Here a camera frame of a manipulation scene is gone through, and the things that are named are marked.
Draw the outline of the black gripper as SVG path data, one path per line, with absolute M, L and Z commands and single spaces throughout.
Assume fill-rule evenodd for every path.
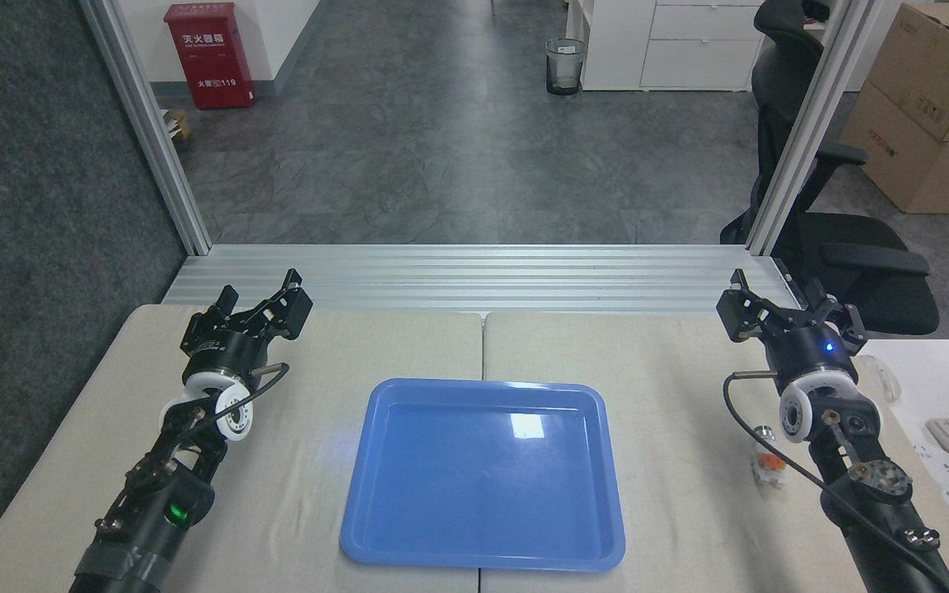
M 266 364 L 270 340 L 295 340 L 312 311 L 313 301 L 302 289 L 302 277 L 294 268 L 285 274 L 278 292 L 245 312 L 245 333 L 222 329 L 238 300 L 232 285 L 223 287 L 217 300 L 203 314 L 189 319 L 182 335 L 181 350 L 189 361 L 182 383 L 199 372 L 228 374 L 247 387 L 259 387 L 254 371 Z
M 840 303 L 825 291 L 820 280 L 809 280 L 805 291 L 807 308 L 796 320 L 796 328 L 762 324 L 771 315 L 783 314 L 772 301 L 750 289 L 743 269 L 736 268 L 730 287 L 719 297 L 716 311 L 728 338 L 740 343 L 762 334 L 769 369 L 777 372 L 779 393 L 799 376 L 817 369 L 839 369 L 854 382 L 858 373 L 849 354 L 858 354 L 867 342 L 867 331 L 858 308 Z

